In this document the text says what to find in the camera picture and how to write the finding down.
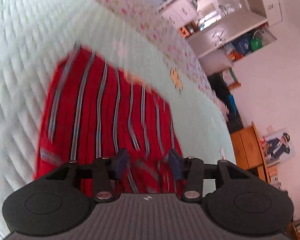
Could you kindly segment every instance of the orange object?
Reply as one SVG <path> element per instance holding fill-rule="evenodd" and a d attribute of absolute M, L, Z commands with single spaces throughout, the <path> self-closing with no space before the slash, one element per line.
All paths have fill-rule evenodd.
<path fill-rule="evenodd" d="M 271 166 L 271 167 L 268 167 L 268 173 L 269 173 L 269 176 L 274 176 L 274 175 L 277 175 L 278 174 L 278 170 L 277 170 L 277 166 Z"/>
<path fill-rule="evenodd" d="M 235 61 L 235 50 L 231 51 L 231 53 L 228 55 L 228 58 L 231 61 Z"/>
<path fill-rule="evenodd" d="M 239 52 L 237 52 L 236 50 L 234 50 L 235 53 L 235 60 L 239 60 L 243 58 L 243 55 Z"/>
<path fill-rule="evenodd" d="M 178 88 L 179 92 L 181 94 L 181 91 L 183 90 L 183 83 L 181 81 L 179 72 L 176 68 L 173 68 L 170 70 L 170 78 L 171 78 L 175 88 Z"/>
<path fill-rule="evenodd" d="M 179 34 L 182 38 L 190 36 L 190 32 L 184 26 L 179 29 Z"/>

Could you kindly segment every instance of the cabinet door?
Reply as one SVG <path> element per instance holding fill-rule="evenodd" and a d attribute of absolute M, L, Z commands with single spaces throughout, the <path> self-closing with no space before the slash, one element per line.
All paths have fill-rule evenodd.
<path fill-rule="evenodd" d="M 252 126 L 240 130 L 249 169 L 263 164 L 259 144 Z"/>
<path fill-rule="evenodd" d="M 177 0 L 173 3 L 173 9 L 183 19 L 184 24 L 187 24 L 197 17 L 197 11 L 188 2 L 188 0 Z"/>
<path fill-rule="evenodd" d="M 174 10 L 173 7 L 169 7 L 162 13 L 162 17 L 170 20 L 174 27 L 177 29 L 184 25 L 184 20 L 180 15 Z"/>
<path fill-rule="evenodd" d="M 241 141 L 240 133 L 239 132 L 234 132 L 230 134 L 231 141 L 232 141 L 232 146 L 233 146 L 233 151 L 234 151 L 234 157 L 235 161 L 237 163 L 237 166 L 247 170 L 249 168 L 246 154 L 244 152 L 244 147 Z"/>
<path fill-rule="evenodd" d="M 191 35 L 187 41 L 197 58 L 201 58 L 266 22 L 265 17 L 242 9 Z"/>

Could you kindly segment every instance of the wooden cabinet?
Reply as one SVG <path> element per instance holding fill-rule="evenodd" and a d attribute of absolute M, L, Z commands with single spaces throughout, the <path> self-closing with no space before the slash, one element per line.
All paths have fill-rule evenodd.
<path fill-rule="evenodd" d="M 259 135 L 254 124 L 231 133 L 230 137 L 237 166 L 244 170 L 253 170 L 260 179 L 269 182 Z"/>
<path fill-rule="evenodd" d="M 261 165 L 263 163 L 261 151 L 252 126 L 241 130 L 240 136 L 246 153 L 249 168 L 251 169 Z"/>
<path fill-rule="evenodd" d="M 230 137 L 237 166 L 243 168 L 244 170 L 247 170 L 249 166 L 243 143 L 241 140 L 240 132 L 234 132 L 230 135 Z"/>

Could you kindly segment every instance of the metal bolt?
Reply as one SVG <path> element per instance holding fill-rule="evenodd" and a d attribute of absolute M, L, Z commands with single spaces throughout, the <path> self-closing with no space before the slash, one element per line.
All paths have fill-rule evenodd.
<path fill-rule="evenodd" d="M 100 192 L 97 193 L 96 197 L 98 199 L 105 200 L 105 199 L 111 198 L 112 194 L 109 191 L 100 191 Z"/>
<path fill-rule="evenodd" d="M 190 190 L 185 192 L 185 197 L 189 199 L 198 198 L 200 196 L 200 193 L 195 190 Z"/>

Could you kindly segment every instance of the drone logo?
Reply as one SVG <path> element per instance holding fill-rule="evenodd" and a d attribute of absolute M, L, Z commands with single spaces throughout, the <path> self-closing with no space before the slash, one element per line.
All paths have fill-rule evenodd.
<path fill-rule="evenodd" d="M 148 196 L 144 197 L 143 199 L 146 200 L 146 201 L 149 201 L 149 200 L 152 199 L 152 197 L 148 195 Z"/>

